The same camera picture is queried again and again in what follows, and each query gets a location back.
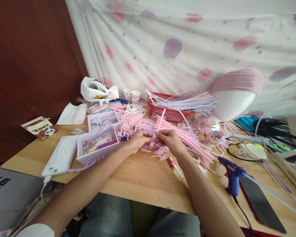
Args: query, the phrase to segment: person's right hand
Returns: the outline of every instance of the person's right hand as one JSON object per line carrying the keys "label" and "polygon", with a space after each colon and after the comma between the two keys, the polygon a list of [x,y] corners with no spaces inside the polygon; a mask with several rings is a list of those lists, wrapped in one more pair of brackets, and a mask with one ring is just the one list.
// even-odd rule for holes
{"label": "person's right hand", "polygon": [[156,142],[160,146],[166,145],[170,152],[178,159],[185,154],[188,154],[186,147],[181,142],[179,136],[174,130],[160,130],[156,132]]}

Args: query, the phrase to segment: hot glue gun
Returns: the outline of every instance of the hot glue gun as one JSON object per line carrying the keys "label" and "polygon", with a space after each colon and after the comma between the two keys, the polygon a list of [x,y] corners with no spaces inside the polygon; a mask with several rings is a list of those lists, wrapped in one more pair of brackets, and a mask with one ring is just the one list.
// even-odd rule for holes
{"label": "hot glue gun", "polygon": [[245,174],[247,174],[247,172],[243,168],[238,167],[234,162],[231,162],[224,157],[220,156],[218,157],[218,160],[227,170],[227,173],[225,174],[225,176],[228,177],[228,187],[226,188],[227,193],[232,196],[238,196],[239,177],[245,178]]}

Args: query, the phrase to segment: paper cup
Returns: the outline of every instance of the paper cup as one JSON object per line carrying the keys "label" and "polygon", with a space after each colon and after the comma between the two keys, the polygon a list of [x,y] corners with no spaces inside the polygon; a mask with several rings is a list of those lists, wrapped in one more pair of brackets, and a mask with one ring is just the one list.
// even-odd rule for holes
{"label": "paper cup", "polygon": [[132,98],[132,104],[138,104],[138,101],[139,101],[139,97],[138,98]]}
{"label": "paper cup", "polygon": [[225,143],[225,139],[221,142],[218,142],[216,140],[214,140],[210,135],[207,135],[204,140],[202,140],[202,144],[204,144],[205,146],[207,146],[208,148],[213,148],[214,146],[217,146],[219,144],[224,144]]}
{"label": "paper cup", "polygon": [[253,144],[247,144],[245,147],[240,148],[238,151],[236,151],[236,155],[247,160],[266,159],[265,152]]}
{"label": "paper cup", "polygon": [[131,101],[131,95],[132,95],[132,89],[124,89],[123,92],[124,92],[125,100],[130,102]]}
{"label": "paper cup", "polygon": [[137,99],[140,97],[140,91],[132,91],[132,98]]}

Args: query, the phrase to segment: brown wall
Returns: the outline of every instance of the brown wall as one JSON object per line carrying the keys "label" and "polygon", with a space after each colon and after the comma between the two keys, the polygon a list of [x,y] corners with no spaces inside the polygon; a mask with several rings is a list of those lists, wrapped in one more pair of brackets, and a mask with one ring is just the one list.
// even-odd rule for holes
{"label": "brown wall", "polygon": [[88,72],[64,0],[0,1],[0,161],[35,139],[20,125],[56,123]]}

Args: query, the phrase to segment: panda card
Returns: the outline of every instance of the panda card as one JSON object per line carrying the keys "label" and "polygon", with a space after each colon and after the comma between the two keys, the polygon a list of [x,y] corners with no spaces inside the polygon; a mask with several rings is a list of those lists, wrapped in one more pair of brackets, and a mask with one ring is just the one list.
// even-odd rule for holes
{"label": "panda card", "polygon": [[42,116],[22,124],[21,126],[42,140],[58,132],[50,121]]}

